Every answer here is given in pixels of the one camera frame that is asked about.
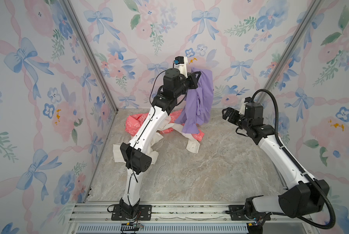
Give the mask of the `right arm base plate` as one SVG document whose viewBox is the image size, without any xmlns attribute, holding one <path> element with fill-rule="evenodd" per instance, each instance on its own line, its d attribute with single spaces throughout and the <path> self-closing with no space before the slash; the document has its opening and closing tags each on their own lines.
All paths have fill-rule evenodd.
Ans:
<svg viewBox="0 0 349 234">
<path fill-rule="evenodd" d="M 245 208 L 244 205 L 229 205 L 226 214 L 230 215 L 232 221 L 251 221 L 258 222 L 266 218 L 271 220 L 271 215 L 267 213 L 259 213 L 254 208 Z"/>
</svg>

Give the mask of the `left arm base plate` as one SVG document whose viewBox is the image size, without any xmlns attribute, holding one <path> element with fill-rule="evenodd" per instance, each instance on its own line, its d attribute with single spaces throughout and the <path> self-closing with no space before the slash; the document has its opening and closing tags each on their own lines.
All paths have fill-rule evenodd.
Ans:
<svg viewBox="0 0 349 234">
<path fill-rule="evenodd" d="M 150 221 L 152 216 L 152 205 L 138 205 L 130 207 L 129 205 L 114 205 L 113 210 L 110 207 L 107 211 L 111 213 L 112 221 Z"/>
</svg>

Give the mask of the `purple cloth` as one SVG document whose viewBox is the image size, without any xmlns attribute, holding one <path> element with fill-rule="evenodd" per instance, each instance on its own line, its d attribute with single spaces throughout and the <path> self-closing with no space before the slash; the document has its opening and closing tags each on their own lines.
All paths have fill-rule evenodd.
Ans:
<svg viewBox="0 0 349 234">
<path fill-rule="evenodd" d="M 183 125 L 185 134 L 199 134 L 199 125 L 210 121 L 213 104 L 213 73 L 208 69 L 193 67 L 192 72 L 200 72 L 198 88 L 191 89 L 185 99 L 185 107 L 175 123 Z"/>
</svg>

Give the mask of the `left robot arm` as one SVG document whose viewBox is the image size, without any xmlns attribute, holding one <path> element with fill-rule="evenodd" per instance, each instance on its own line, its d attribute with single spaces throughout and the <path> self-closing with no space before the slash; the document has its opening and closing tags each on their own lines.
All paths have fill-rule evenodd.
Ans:
<svg viewBox="0 0 349 234">
<path fill-rule="evenodd" d="M 155 133 L 178 106 L 178 98 L 186 95 L 189 90 L 198 88 L 200 77 L 200 71 L 186 73 L 177 68 L 166 70 L 163 85 L 153 98 L 152 107 L 143 125 L 129 143 L 121 144 L 120 151 L 127 168 L 127 182 L 125 192 L 119 201 L 119 209 L 126 218 L 133 219 L 138 215 L 139 191 L 143 173 L 152 163 L 148 150 Z"/>
</svg>

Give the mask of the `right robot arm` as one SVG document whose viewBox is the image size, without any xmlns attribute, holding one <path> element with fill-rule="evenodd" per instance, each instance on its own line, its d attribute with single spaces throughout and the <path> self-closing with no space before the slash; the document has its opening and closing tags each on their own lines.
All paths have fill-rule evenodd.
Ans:
<svg viewBox="0 0 349 234">
<path fill-rule="evenodd" d="M 307 171 L 281 142 L 276 130 L 264 124 L 263 107 L 260 104 L 246 103 L 244 113 L 228 107 L 222 110 L 222 117 L 246 131 L 246 136 L 273 162 L 287 187 L 281 195 L 247 198 L 244 206 L 246 217 L 257 219 L 266 214 L 281 214 L 290 218 L 304 218 L 327 207 L 330 217 L 335 218 L 334 209 L 327 198 L 329 185 Z"/>
</svg>

